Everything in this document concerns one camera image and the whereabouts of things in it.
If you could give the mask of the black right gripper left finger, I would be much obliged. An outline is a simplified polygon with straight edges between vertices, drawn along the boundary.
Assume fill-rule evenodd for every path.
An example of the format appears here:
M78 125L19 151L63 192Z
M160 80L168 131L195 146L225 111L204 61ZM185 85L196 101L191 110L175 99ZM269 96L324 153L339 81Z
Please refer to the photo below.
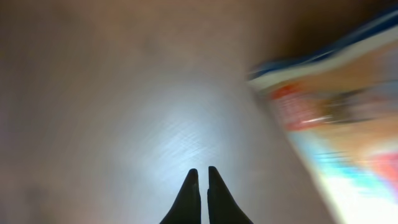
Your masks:
M201 197L198 171L190 169L178 195L160 224L200 224Z

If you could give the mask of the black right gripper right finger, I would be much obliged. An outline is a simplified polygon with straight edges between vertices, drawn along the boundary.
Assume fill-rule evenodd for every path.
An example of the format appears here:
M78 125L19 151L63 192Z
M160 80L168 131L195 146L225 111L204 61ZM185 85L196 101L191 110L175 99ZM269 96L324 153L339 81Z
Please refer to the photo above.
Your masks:
M235 202L217 168L208 168L207 191L210 224L253 224Z

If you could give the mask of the white blue snack bag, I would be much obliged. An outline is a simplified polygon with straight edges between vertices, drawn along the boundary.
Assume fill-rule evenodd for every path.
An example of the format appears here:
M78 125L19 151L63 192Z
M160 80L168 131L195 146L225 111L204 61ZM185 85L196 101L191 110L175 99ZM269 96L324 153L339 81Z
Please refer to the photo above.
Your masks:
M397 7L248 81L338 223L397 222Z

